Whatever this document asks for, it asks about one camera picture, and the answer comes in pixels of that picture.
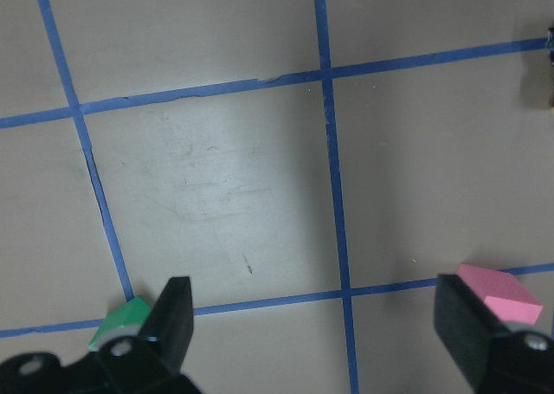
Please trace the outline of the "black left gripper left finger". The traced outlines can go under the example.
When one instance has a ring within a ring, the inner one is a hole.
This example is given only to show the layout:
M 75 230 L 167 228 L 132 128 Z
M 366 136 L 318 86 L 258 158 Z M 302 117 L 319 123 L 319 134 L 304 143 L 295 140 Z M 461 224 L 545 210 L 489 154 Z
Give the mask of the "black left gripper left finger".
M 190 277 L 171 277 L 138 331 L 138 338 L 158 355 L 170 372 L 179 373 L 193 332 Z

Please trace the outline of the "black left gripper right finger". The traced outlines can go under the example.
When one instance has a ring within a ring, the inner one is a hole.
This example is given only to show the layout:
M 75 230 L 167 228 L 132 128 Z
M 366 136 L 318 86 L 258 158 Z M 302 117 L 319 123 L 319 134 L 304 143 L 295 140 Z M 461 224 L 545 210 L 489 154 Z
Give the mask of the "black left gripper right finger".
M 434 328 L 471 389 L 479 390 L 489 374 L 493 340 L 509 329 L 456 274 L 436 278 Z

